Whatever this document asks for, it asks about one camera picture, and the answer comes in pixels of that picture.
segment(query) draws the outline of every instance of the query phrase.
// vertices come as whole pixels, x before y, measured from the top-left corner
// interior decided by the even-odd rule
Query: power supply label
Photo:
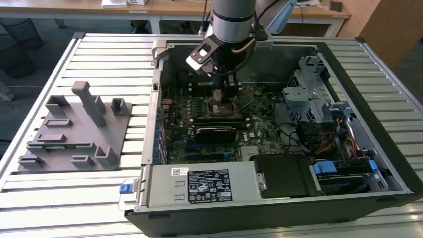
[[[202,170],[188,172],[188,202],[232,201],[229,170]]]

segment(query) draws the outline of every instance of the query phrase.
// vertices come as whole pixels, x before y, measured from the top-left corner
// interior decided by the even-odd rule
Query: slotted metal surface
[[[41,96],[0,162],[0,237],[141,238],[141,231],[125,220],[118,203],[118,185],[140,174],[141,146],[153,69],[149,66],[154,39],[197,39],[194,36],[136,36],[86,34],[71,39]],[[368,49],[352,39],[276,38],[281,41],[325,41],[354,85],[369,103],[392,139],[423,178],[423,113],[397,79],[369,57]],[[102,102],[122,97],[133,103],[118,170],[22,174],[17,157],[46,114],[46,95],[63,94],[77,102],[70,86],[87,81],[90,93]],[[340,88],[333,85],[342,99]],[[134,195],[121,198],[133,204]],[[348,223],[317,224],[278,229],[229,232],[197,237],[423,237],[423,201],[388,208]]]

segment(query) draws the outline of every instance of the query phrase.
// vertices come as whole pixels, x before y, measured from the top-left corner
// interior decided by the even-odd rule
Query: green circuit board
[[[248,127],[236,131],[234,141],[225,144],[201,145],[193,139],[192,119],[209,119],[212,97],[193,97],[188,90],[180,90],[164,100],[166,164],[242,161],[241,147],[256,146],[258,154],[282,153],[280,135],[273,123],[276,92],[262,92],[264,87],[241,86],[241,90],[218,108],[218,118],[242,118]]]

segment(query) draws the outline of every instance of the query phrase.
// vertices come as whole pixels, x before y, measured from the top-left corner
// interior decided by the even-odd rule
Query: white box
[[[129,4],[145,5],[148,0],[128,0]]]
[[[126,1],[125,0],[102,0],[101,1],[101,8],[124,8],[126,7]]]

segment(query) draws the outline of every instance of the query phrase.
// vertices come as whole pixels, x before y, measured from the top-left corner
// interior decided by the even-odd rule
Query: mesh trash can
[[[0,34],[0,69],[10,78],[23,77],[34,71],[26,50],[9,34]]]
[[[25,49],[34,49],[42,44],[30,19],[1,18],[0,24]]]

